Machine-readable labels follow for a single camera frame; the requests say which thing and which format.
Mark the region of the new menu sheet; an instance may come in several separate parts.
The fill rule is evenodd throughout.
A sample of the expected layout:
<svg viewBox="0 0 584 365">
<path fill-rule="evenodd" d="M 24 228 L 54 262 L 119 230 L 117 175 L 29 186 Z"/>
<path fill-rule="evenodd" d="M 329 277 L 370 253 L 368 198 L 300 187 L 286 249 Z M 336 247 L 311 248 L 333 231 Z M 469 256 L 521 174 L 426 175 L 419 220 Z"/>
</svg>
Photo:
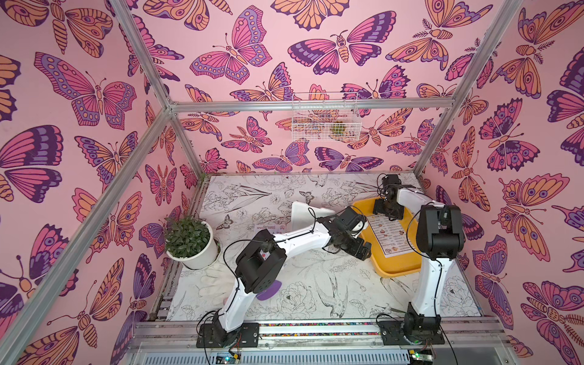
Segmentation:
<svg viewBox="0 0 584 365">
<path fill-rule="evenodd" d="M 367 220 L 384 257 L 391 258 L 411 251 L 405 231 L 399 221 L 390 221 L 381 214 L 370 215 Z"/>
</svg>

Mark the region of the clear acrylic menu holder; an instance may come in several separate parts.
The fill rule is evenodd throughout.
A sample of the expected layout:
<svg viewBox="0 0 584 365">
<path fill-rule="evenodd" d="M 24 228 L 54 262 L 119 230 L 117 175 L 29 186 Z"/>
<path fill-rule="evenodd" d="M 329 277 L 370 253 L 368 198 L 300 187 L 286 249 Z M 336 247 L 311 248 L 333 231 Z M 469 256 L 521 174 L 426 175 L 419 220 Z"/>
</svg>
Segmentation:
<svg viewBox="0 0 584 365">
<path fill-rule="evenodd" d="M 289 231 L 312 226 L 315 217 L 327 217 L 335 214 L 328 208 L 315 208 L 302 202 L 293 202 L 291 206 L 290 223 L 287 225 Z"/>
</svg>

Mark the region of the old menu sheet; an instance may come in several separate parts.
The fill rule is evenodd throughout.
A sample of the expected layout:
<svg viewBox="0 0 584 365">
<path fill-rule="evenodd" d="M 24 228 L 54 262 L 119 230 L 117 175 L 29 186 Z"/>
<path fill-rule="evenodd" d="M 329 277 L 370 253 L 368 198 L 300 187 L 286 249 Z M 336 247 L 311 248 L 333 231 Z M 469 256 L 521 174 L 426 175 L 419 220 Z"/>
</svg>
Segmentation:
<svg viewBox="0 0 584 365">
<path fill-rule="evenodd" d="M 289 231 L 287 224 L 280 224 L 275 222 L 266 222 L 254 225 L 255 232 L 260 232 L 262 230 L 267 230 L 271 234 L 285 234 Z"/>
</svg>

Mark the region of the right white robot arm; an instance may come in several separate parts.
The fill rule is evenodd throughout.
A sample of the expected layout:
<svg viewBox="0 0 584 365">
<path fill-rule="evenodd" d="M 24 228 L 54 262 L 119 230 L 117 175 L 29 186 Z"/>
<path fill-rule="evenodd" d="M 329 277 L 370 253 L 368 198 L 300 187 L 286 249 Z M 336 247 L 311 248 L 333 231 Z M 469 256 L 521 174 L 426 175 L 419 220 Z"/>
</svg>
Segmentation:
<svg viewBox="0 0 584 365">
<path fill-rule="evenodd" d="M 418 341 L 443 345 L 440 296 L 448 271 L 465 246 L 462 212 L 456 205 L 441 203 L 412 185 L 405 185 L 397 174 L 386 174 L 378 183 L 379 198 L 374 213 L 390 221 L 401 221 L 406 211 L 412 214 L 406 224 L 409 248 L 421 257 L 418 289 L 408 303 L 401 333 L 410 343 Z"/>
</svg>

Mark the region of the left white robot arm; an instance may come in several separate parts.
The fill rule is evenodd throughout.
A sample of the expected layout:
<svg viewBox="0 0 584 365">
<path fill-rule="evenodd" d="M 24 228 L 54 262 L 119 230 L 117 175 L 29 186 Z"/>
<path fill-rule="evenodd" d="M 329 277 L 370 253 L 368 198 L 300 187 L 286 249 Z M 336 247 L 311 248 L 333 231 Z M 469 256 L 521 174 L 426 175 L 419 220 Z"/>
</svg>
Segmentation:
<svg viewBox="0 0 584 365">
<path fill-rule="evenodd" d="M 371 257 L 372 245 L 360 237 L 368 228 L 367 217 L 352 205 L 336 213 L 295 202 L 291 218 L 306 225 L 283 234 L 264 229 L 246 241 L 231 271 L 234 286 L 226 303 L 203 317 L 211 322 L 200 325 L 198 348 L 226 348 L 241 342 L 245 332 L 258 328 L 257 324 L 244 323 L 247 311 L 258 294 L 275 284 L 287 259 L 330 247 L 361 261 Z"/>
</svg>

